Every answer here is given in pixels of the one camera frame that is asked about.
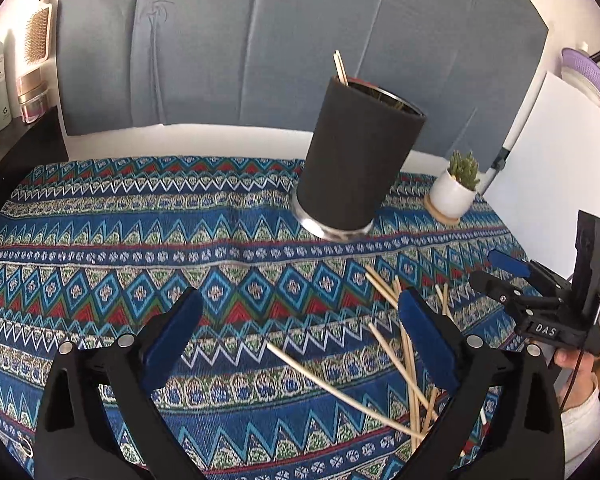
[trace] patterned tablecloth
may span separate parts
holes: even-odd
[[[324,393],[264,346],[268,338],[408,424],[404,380],[366,327],[373,320],[401,356],[395,314],[364,264],[386,279],[397,273],[435,308],[433,285],[449,282],[464,332],[492,346],[520,344],[499,305],[468,285],[491,248],[523,256],[482,198],[448,228],[422,206],[432,178],[402,174],[370,238],[333,244],[288,210],[301,171],[301,161],[289,160],[123,158],[38,167],[18,186],[0,213],[0,436],[30,472],[27,442],[59,343],[108,345],[189,285],[202,292],[205,314],[154,401],[212,478],[384,480],[408,458],[402,434]],[[416,368],[426,390],[419,359]],[[102,395],[125,456],[142,463],[112,391]],[[485,430],[476,424],[464,460]]]

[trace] zigzag pattern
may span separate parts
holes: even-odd
[[[408,459],[403,435],[343,406],[264,345],[406,423],[404,381],[366,326],[374,322],[400,356],[397,319],[365,264],[415,286],[434,310],[434,285],[449,282],[463,331],[520,346],[500,305],[467,281],[488,267],[490,249],[523,256],[484,200],[440,230],[422,208],[433,179],[403,174],[367,240],[331,244],[288,211],[301,171],[301,161],[142,157],[40,166],[18,186],[0,213],[0,437],[29,471],[22,440],[33,442],[58,345],[69,337],[96,348],[137,332],[188,286],[201,291],[205,313],[152,397],[212,478],[389,480]],[[416,373],[426,390],[417,354]],[[123,454],[141,464],[110,387],[101,394]],[[493,392],[489,418],[496,402]],[[464,460],[483,434],[477,424]]]

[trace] cork coaster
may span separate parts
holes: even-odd
[[[433,218],[435,218],[438,222],[445,225],[458,225],[460,223],[459,218],[449,218],[448,216],[443,215],[440,211],[438,211],[431,200],[429,199],[429,195],[426,194],[424,197],[424,209],[426,209]]]

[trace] blue padded headboard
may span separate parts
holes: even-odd
[[[312,130],[333,58],[422,108],[415,149],[492,163],[547,28],[529,0],[59,0],[67,133],[163,123]]]

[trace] black cylindrical container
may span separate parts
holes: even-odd
[[[426,120],[415,106],[368,83],[332,78],[291,207],[313,234],[335,241],[368,233]]]

